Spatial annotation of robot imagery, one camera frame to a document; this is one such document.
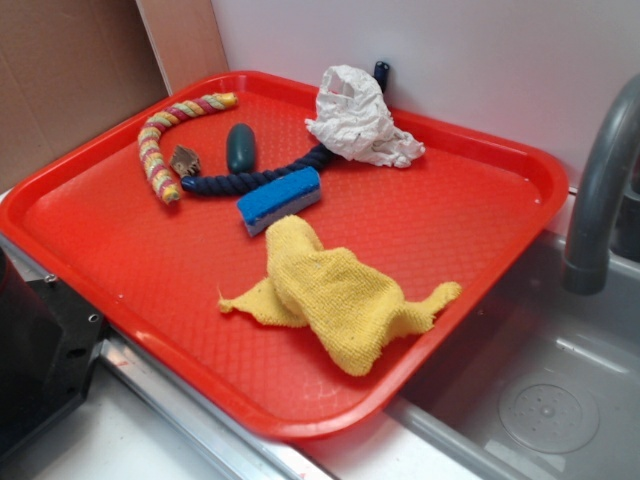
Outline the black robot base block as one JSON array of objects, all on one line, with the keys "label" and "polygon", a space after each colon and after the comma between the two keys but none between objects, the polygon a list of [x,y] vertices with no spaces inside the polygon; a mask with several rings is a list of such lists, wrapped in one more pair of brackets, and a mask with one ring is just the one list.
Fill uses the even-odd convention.
[{"label": "black robot base block", "polygon": [[1,462],[86,400],[102,312],[67,283],[25,280],[1,254]]}]

